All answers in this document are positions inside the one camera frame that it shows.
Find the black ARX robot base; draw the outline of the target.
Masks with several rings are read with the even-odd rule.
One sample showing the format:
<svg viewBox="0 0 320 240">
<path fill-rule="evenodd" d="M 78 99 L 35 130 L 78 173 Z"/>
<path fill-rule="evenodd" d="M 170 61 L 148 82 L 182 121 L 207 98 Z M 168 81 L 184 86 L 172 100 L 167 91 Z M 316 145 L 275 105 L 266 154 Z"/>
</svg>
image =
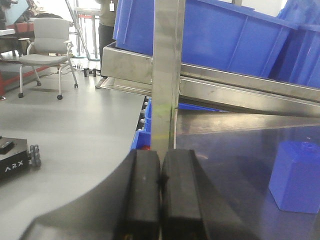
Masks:
<svg viewBox="0 0 320 240">
<path fill-rule="evenodd" d="M 37 144 L 28 147 L 24 138 L 0 136 L 0 180 L 4 180 L 31 167 L 41 167 L 40 148 Z"/>
</svg>

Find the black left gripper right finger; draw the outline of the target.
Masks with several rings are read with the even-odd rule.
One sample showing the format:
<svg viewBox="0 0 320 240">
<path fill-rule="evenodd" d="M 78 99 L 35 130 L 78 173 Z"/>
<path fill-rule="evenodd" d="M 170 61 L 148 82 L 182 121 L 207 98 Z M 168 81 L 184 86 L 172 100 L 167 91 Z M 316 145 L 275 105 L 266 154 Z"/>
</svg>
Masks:
<svg viewBox="0 0 320 240">
<path fill-rule="evenodd" d="M 161 177 L 162 239 L 259 239 L 211 183 L 193 150 L 169 150 Z"/>
</svg>

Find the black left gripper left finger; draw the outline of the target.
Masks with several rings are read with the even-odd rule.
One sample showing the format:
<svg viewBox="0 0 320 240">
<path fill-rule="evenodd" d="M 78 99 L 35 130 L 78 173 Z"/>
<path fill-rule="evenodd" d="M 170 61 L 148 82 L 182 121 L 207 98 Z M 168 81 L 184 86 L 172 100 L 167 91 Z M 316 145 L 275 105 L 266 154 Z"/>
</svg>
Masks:
<svg viewBox="0 0 320 240">
<path fill-rule="evenodd" d="M 156 240 L 160 163 L 151 150 L 133 149 L 89 192 L 36 217 L 22 240 Z"/>
</svg>

